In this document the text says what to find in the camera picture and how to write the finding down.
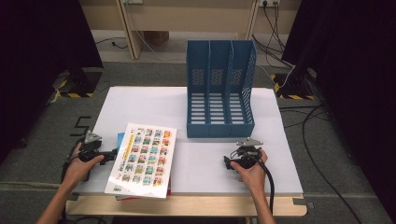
finger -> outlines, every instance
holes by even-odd
[[[265,153],[265,151],[262,148],[260,148],[260,152],[262,153],[262,161],[266,162],[268,160],[267,154]]]
[[[79,152],[79,149],[81,148],[81,142],[78,142],[77,143],[77,145],[76,145],[76,147],[75,147],[75,150],[74,150],[74,152],[76,153],[76,152]]]
[[[96,163],[98,163],[99,161],[102,161],[105,158],[104,155],[99,155],[94,157],[92,160],[88,161],[88,163],[93,167]]]
[[[245,169],[240,166],[237,162],[235,161],[231,161],[230,165],[235,169],[236,172],[238,172],[239,174],[241,174],[242,172],[245,171]]]

white paper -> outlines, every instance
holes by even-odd
[[[166,198],[177,129],[128,123],[105,193]]]

gray carpet floor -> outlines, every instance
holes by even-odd
[[[92,130],[111,86],[186,86],[186,64],[105,63],[92,98],[61,97],[43,109],[26,136],[27,147],[14,148],[0,165],[0,223],[35,223],[56,191],[62,164],[83,133]],[[268,73],[286,73],[267,67]],[[272,88],[272,81],[256,69],[254,87]],[[320,100],[277,100],[290,151],[297,167],[308,205],[303,217],[277,217],[277,223],[356,223],[335,191],[319,174],[304,147],[303,120]],[[350,204],[362,223],[391,223],[360,167],[348,156],[347,147],[324,107],[305,124],[305,141],[320,171]],[[113,217],[105,217],[111,223]],[[130,223],[139,223],[129,219]],[[84,220],[81,223],[97,223]]]

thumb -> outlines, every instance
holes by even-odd
[[[94,157],[92,160],[88,161],[88,163],[90,164],[91,167],[93,167],[96,163],[102,161],[104,158],[105,158],[104,155],[99,155]]]

wooden table frame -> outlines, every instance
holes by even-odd
[[[307,212],[303,195],[275,196],[274,216],[301,217]],[[250,196],[168,196],[166,200],[132,199],[114,196],[78,196],[66,204],[68,215],[158,216],[158,217],[255,217]]]

